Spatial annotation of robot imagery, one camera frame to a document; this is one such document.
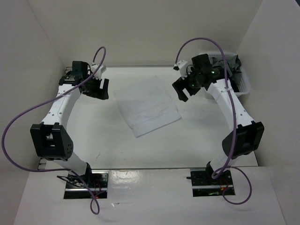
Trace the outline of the white skirt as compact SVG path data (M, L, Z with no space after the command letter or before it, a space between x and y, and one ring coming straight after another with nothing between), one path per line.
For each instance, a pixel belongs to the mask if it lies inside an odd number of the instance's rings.
M157 76L117 90L114 96L135 137L181 119L174 100Z

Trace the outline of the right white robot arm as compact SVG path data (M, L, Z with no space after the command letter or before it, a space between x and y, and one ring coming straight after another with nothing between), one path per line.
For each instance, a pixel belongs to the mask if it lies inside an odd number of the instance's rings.
M223 66L211 64L207 54L192 58L192 64L185 60L176 61L173 69L180 77L172 86L179 100L188 101L200 89L210 94L223 113L230 133L222 141L222 156L207 164L206 181L216 184L231 162L242 155L255 151L261 141L264 125L256 122L244 109L236 96L229 80L228 63L223 59Z

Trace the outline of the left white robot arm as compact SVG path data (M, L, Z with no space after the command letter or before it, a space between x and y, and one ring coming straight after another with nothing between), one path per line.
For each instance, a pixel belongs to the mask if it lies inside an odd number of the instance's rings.
M33 124L30 134L36 153L48 161L54 161L70 174L78 174L76 181L82 187L93 183L91 167L74 152L75 146L67 132L67 124L76 101L81 95L107 100L108 79L102 79L105 65L73 61L70 71L59 80L58 99L39 124Z

